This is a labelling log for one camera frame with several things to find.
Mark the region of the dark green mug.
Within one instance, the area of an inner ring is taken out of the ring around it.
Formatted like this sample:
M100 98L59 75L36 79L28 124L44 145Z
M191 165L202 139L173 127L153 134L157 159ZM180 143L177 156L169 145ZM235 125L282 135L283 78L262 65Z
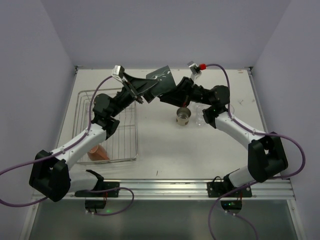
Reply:
M176 87L172 71L168 65L148 73L145 77L146 79L157 81L157 84L143 95L148 103Z

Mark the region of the small clear glass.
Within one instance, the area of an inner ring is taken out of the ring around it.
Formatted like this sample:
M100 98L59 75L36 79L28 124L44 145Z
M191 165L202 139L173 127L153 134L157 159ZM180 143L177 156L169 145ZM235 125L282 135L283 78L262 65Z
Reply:
M235 113L235 108L233 107L232 104L230 104L229 110L230 110L230 113L231 113L232 115Z

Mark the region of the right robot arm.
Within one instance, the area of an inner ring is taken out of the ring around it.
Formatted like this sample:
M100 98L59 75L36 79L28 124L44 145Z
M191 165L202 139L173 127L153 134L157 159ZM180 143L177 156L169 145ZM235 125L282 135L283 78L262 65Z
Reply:
M223 177L220 189L225 192L252 182L263 183L288 167L280 137L258 134L249 125L229 115L226 106L230 103L230 90L227 86L205 89L184 77L159 99L176 107L187 107L191 102L207 105L208 108L202 111L205 123L226 133L247 150L247 165Z

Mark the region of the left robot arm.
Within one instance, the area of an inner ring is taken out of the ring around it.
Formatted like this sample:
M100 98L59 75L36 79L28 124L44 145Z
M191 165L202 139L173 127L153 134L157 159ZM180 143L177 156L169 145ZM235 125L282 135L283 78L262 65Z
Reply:
M115 117L134 101L143 102L145 95L160 82L123 74L123 87L115 97L93 93L89 123L79 135L50 152L40 151L33 162L29 185L53 202L69 192L98 193L105 189L104 178L92 170L70 174L70 170L92 148L111 137L119 120Z

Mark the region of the faceted clear glass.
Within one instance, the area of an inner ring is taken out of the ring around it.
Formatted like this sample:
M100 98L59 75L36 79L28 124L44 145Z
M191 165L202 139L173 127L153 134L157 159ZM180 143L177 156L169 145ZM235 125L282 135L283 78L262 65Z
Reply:
M205 104L198 104L195 106L195 123L198 126L203 126L206 124L203 110L205 110L207 107L208 106Z

